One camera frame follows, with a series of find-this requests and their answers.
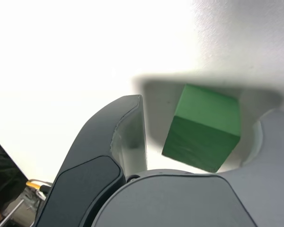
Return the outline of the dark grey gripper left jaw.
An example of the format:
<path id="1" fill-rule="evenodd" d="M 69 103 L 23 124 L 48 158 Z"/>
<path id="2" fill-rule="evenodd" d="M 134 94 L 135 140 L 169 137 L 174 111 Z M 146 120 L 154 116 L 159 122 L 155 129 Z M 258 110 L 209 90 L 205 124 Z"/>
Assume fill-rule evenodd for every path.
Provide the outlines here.
<path id="1" fill-rule="evenodd" d="M 35 226 L 90 226 L 102 205 L 126 184 L 126 178 L 146 168 L 143 98 L 123 96 L 81 128 Z"/>

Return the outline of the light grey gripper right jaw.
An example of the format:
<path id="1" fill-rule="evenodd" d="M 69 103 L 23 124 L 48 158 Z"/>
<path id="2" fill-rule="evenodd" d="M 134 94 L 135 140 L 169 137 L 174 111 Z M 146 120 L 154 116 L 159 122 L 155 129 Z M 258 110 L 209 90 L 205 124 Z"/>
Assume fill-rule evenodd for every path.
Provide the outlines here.
<path id="1" fill-rule="evenodd" d="M 284 227 L 284 112 L 254 127 L 249 161 L 217 174 L 150 171 L 117 190 L 94 227 Z"/>

